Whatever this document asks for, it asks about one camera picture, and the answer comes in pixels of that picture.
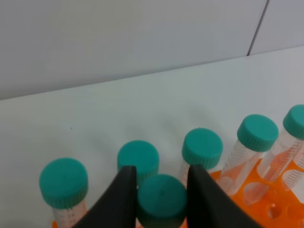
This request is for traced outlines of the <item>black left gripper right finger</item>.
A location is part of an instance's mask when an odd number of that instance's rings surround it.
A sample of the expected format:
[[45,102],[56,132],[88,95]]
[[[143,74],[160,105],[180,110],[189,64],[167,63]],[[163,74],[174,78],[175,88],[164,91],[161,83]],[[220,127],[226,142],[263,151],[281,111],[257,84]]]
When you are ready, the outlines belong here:
[[187,180],[189,228],[259,228],[201,165],[192,165]]

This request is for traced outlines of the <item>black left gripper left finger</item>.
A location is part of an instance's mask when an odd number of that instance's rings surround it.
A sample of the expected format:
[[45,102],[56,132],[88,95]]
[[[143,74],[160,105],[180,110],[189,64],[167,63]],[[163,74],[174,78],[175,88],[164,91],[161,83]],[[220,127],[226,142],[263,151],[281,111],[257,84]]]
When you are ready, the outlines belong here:
[[75,228],[134,228],[137,178],[135,166],[123,166],[105,193]]

